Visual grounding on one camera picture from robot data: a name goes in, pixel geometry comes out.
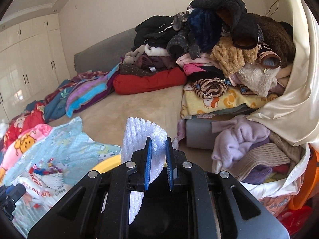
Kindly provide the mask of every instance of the gray headboard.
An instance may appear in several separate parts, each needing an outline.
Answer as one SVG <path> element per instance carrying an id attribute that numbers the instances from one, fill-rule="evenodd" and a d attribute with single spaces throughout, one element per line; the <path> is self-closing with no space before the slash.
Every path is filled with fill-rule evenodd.
<path id="1" fill-rule="evenodd" d="M 109 37 L 74 55 L 77 73 L 92 71 L 108 72 L 120 62 L 120 57 L 134 47 L 134 28 Z"/>

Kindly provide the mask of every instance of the wall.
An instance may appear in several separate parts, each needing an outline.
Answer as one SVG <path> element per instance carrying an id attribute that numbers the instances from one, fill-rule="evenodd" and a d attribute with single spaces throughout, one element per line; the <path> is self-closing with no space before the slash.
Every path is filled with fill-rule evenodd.
<path id="1" fill-rule="evenodd" d="M 71 76 L 76 53 L 153 15 L 173 16 L 192 0 L 70 0 L 59 13 L 64 54 Z M 275 0 L 243 0 L 248 12 L 265 15 Z"/>

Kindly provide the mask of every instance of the metal screw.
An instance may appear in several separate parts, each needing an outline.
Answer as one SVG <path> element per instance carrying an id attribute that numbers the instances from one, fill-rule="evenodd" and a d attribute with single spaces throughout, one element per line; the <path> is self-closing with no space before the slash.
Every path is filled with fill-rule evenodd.
<path id="1" fill-rule="evenodd" d="M 192 166 L 193 166 L 191 162 L 183 162 L 182 165 L 184 168 L 192 168 Z"/>
<path id="2" fill-rule="evenodd" d="M 226 171 L 221 171 L 220 172 L 220 177 L 224 178 L 224 179 L 228 179 L 229 178 L 229 173 Z"/>
<path id="3" fill-rule="evenodd" d="M 127 168 L 133 168 L 133 167 L 135 167 L 135 165 L 136 165 L 135 162 L 132 162 L 132 161 L 129 161 L 126 163 Z"/>
<path id="4" fill-rule="evenodd" d="M 89 176 L 89 178 L 94 179 L 98 176 L 98 172 L 97 171 L 90 171 L 88 176 Z"/>

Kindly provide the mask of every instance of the electrical wire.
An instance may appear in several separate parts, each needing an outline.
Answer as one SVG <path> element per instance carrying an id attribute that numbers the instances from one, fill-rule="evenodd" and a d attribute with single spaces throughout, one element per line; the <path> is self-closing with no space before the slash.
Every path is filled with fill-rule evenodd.
<path id="1" fill-rule="evenodd" d="M 269 11 L 267 12 L 267 14 L 266 14 L 265 16 L 267 16 L 267 15 L 270 13 L 270 10 L 272 9 L 272 7 L 273 7 L 276 3 L 277 3 L 277 8 L 276 8 L 276 10 L 275 10 L 272 14 L 270 14 L 268 17 L 270 17 L 271 15 L 273 15 L 273 14 L 278 10 L 279 0 L 276 0 L 276 1 L 272 4 L 272 6 L 270 6 Z"/>

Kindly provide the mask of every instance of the wardrobe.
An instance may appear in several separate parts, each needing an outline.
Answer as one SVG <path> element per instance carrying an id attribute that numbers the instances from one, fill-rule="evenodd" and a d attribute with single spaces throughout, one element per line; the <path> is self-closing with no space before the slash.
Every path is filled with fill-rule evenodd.
<path id="1" fill-rule="evenodd" d="M 58 14 L 37 17 L 0 32 L 0 120 L 11 120 L 70 79 Z"/>

